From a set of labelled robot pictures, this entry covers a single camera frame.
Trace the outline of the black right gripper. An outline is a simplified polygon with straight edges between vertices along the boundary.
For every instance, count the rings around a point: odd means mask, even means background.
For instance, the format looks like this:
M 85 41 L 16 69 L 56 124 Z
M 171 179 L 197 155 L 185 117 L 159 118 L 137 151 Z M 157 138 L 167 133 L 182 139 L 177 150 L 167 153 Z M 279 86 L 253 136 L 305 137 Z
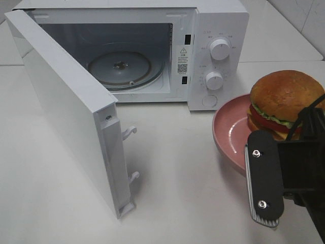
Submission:
M 324 239 L 324 112 L 304 108 L 278 144 L 283 196 L 305 207 Z

